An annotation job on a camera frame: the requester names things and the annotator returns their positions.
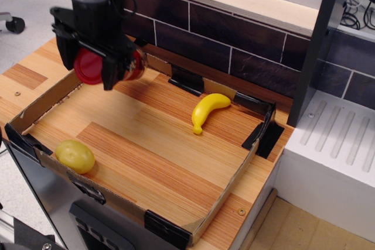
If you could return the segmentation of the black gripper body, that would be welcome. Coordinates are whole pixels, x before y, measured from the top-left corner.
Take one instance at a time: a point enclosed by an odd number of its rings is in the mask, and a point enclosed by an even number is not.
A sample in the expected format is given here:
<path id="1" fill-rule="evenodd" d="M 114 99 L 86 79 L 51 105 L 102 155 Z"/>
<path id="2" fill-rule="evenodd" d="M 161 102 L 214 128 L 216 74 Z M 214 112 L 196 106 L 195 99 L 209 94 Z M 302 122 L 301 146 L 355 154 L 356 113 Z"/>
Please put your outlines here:
<path id="1" fill-rule="evenodd" d="M 73 0 L 72 4 L 72 9 L 57 6 L 50 9 L 55 34 L 76 32 L 80 48 L 85 47 L 102 58 L 108 55 L 126 57 L 130 64 L 135 45 L 122 31 L 122 23 L 135 15 L 136 1 L 132 0 L 129 12 L 124 11 L 124 0 L 106 0 L 95 4 Z"/>

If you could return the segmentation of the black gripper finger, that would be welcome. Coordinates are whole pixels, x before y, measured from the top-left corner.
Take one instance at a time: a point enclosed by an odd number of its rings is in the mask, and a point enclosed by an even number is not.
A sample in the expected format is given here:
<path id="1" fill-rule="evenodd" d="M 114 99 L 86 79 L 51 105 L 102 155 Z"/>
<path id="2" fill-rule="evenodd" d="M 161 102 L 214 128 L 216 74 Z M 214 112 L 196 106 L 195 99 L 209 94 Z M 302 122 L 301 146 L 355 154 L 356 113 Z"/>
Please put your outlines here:
<path id="1" fill-rule="evenodd" d="M 108 55 L 103 58 L 101 78 L 104 90 L 112 90 L 119 81 L 123 80 L 129 70 L 129 61 L 126 57 Z"/>
<path id="2" fill-rule="evenodd" d="M 80 50 L 78 34 L 76 32 L 57 32 L 56 42 L 65 68 L 72 70 L 74 67 L 74 61 Z"/>

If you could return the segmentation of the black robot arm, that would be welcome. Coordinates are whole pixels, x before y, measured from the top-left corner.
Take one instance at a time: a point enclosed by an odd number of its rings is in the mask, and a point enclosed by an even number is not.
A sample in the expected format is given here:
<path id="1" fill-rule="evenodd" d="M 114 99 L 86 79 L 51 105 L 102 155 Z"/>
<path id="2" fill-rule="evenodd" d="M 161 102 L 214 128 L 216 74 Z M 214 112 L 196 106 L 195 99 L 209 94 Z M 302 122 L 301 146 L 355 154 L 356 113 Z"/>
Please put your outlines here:
<path id="1" fill-rule="evenodd" d="M 122 23 L 130 16 L 124 0 L 71 0 L 73 8 L 53 7 L 53 31 L 62 62 L 86 84 L 105 90 L 122 80 L 143 75 L 143 53 L 125 35 Z"/>

